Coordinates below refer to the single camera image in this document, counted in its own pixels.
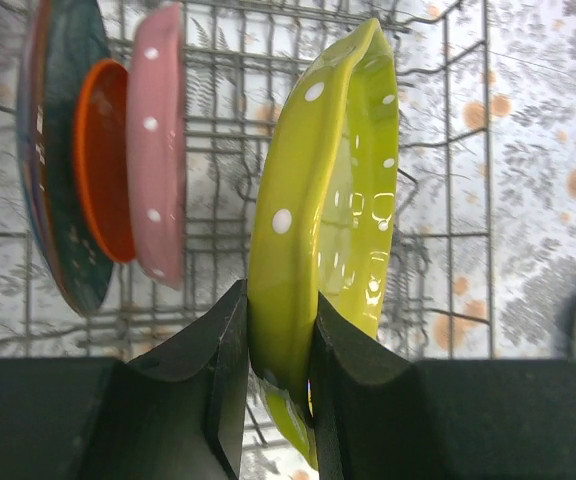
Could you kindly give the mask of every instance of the dishwasher rack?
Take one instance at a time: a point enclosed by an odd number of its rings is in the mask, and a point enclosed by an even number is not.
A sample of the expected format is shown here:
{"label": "dishwasher rack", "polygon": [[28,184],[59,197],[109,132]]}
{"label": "dishwasher rack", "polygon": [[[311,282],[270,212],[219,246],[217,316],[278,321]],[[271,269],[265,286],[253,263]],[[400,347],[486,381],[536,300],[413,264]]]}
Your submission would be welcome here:
{"label": "dishwasher rack", "polygon": [[[100,0],[115,58],[129,64],[135,26],[159,3]],[[482,77],[489,71],[486,0],[460,0],[445,8],[412,0],[182,2],[190,178],[185,284],[174,292],[146,279],[134,265],[118,267],[103,309],[89,318],[77,317],[59,298],[33,245],[17,180],[13,92],[28,12],[35,4],[0,0],[0,356],[129,360],[201,316],[243,278],[256,190],[282,102],[323,48],[369,16],[380,19],[395,50],[400,94],[413,98],[419,85],[431,85],[435,92],[432,99],[411,102],[419,108],[401,112],[397,222],[378,338],[409,359],[452,358],[460,323],[470,322],[481,332],[473,355],[494,355],[488,82],[481,82],[478,120],[465,130],[455,121],[452,98],[460,81],[452,71],[455,64],[464,62]],[[481,30],[472,33],[468,45],[453,45],[451,35],[464,15],[481,18]],[[424,54],[428,48],[441,51],[438,63]],[[459,155],[475,156],[481,165],[485,205],[468,225],[455,216]],[[422,182],[418,178],[428,174],[428,166],[420,159],[428,157],[441,168]],[[438,194],[445,196],[445,211],[424,213],[425,196]],[[428,215],[440,216],[443,228],[421,223]],[[485,311],[464,311],[455,300],[460,285],[454,265],[464,249],[481,252],[478,288]],[[443,353],[433,351],[437,340],[430,339],[430,328],[439,321],[446,323]],[[254,382],[246,428],[246,449],[286,444],[258,405]]]}

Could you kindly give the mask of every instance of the orange plate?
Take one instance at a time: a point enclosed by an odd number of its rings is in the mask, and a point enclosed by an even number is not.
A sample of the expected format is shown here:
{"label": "orange plate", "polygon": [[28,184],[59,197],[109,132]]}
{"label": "orange plate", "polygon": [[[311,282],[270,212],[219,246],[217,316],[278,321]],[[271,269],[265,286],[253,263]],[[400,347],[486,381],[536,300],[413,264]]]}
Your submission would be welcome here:
{"label": "orange plate", "polygon": [[108,257],[136,257],[128,207],[126,92],[128,71],[110,58],[86,77],[75,114],[75,175],[88,227]]}

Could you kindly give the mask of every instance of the yellow-green bowl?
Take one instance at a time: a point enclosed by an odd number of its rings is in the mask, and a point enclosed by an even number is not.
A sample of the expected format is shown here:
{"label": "yellow-green bowl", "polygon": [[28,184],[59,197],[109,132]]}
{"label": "yellow-green bowl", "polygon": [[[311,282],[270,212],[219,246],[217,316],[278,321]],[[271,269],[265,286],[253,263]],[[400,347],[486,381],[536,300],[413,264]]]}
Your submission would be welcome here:
{"label": "yellow-green bowl", "polygon": [[299,79],[266,159],[248,272],[250,357],[275,424],[315,468],[314,431],[305,420],[318,291],[376,337],[398,130],[393,53],[371,19]]}

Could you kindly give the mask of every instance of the black surface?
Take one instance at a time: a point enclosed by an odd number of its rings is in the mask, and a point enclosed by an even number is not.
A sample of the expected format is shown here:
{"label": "black surface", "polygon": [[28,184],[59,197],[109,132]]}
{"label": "black surface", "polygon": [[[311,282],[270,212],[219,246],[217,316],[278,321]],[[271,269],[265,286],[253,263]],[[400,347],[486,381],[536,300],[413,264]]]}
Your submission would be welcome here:
{"label": "black surface", "polygon": [[236,479],[248,381],[245,284],[126,365],[0,360],[0,480]]}
{"label": "black surface", "polygon": [[410,364],[319,301],[320,480],[576,478],[576,362]]}

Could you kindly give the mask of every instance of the bowl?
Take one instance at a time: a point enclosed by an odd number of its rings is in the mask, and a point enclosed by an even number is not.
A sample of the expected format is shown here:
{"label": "bowl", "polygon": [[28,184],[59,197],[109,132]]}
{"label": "bowl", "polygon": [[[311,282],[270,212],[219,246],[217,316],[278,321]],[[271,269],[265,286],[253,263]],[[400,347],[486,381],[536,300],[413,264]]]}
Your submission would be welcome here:
{"label": "bowl", "polygon": [[318,293],[376,337],[398,129],[392,48],[379,22],[367,20],[298,80],[261,178],[248,271],[251,364],[278,429],[313,467],[307,390]]}
{"label": "bowl", "polygon": [[88,74],[110,58],[110,49],[96,0],[51,3],[45,65],[38,77],[39,186],[62,274],[57,286],[73,310],[87,316],[103,303],[114,263],[97,245],[79,202],[74,119]]}
{"label": "bowl", "polygon": [[75,175],[88,227],[113,261],[134,260],[128,206],[126,95],[128,71],[104,58],[86,78],[75,114]]}
{"label": "bowl", "polygon": [[128,192],[137,259],[152,279],[179,288],[183,276],[186,164],[179,4],[139,25],[128,80]]}
{"label": "bowl", "polygon": [[39,252],[55,283],[62,282],[54,239],[51,236],[39,180],[40,148],[37,144],[39,78],[43,77],[50,0],[42,0],[28,29],[22,49],[17,82],[16,138],[17,158],[28,222]]}

